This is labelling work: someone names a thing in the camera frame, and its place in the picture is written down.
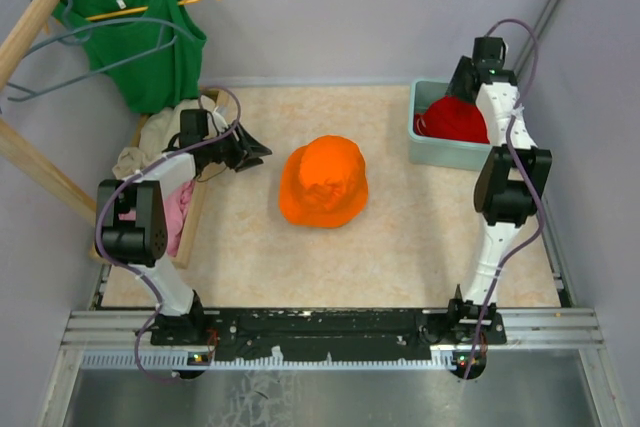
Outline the red hat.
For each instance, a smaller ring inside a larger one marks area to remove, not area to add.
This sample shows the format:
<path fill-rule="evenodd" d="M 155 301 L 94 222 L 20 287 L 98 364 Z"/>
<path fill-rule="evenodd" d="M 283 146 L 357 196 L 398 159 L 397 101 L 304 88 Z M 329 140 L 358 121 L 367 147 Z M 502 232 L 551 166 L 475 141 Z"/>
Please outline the red hat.
<path fill-rule="evenodd" d="M 444 96 L 424 113 L 415 114 L 414 133 L 450 141 L 488 144 L 487 127 L 475 104 Z"/>

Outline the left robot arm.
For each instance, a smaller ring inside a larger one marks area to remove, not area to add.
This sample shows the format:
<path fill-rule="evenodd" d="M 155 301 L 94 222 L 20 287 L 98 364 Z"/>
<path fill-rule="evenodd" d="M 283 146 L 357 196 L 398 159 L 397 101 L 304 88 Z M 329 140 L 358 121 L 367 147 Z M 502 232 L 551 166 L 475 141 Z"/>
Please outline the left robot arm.
<path fill-rule="evenodd" d="M 168 254 L 166 197 L 211 164 L 241 172 L 271 154 L 238 120 L 227 123 L 207 109 L 186 109 L 180 113 L 179 132 L 158 160 L 123 180 L 99 184 L 95 248 L 134 274 L 155 300 L 149 326 L 154 344 L 195 345 L 208 331 L 198 294 Z"/>

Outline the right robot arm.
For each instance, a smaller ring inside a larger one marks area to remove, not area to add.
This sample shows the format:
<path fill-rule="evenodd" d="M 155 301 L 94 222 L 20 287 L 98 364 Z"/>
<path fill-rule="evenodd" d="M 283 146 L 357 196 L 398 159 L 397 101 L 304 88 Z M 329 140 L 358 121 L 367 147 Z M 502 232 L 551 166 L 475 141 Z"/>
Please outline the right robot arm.
<path fill-rule="evenodd" d="M 495 291 L 504 264 L 522 246 L 513 242 L 529 218 L 544 227 L 541 196 L 552 154 L 539 148 L 523 118 L 514 72 L 505 68 L 507 45 L 499 37 L 474 39 L 472 54 L 460 58 L 447 93 L 471 101 L 484 121 L 490 150 L 473 192 L 481 236 L 471 277 L 457 288 L 456 308 L 446 319 L 448 334 L 477 345 L 490 335 Z"/>

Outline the orange bucket hat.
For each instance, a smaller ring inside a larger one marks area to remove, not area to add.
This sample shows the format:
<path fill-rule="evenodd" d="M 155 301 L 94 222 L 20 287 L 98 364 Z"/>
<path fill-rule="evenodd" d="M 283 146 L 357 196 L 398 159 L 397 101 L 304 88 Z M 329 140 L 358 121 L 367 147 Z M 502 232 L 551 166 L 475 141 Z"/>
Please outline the orange bucket hat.
<path fill-rule="evenodd" d="M 296 149 L 279 186 L 279 209 L 291 224 L 334 229 L 365 208 L 369 189 L 366 162 L 352 140 L 326 135 Z"/>

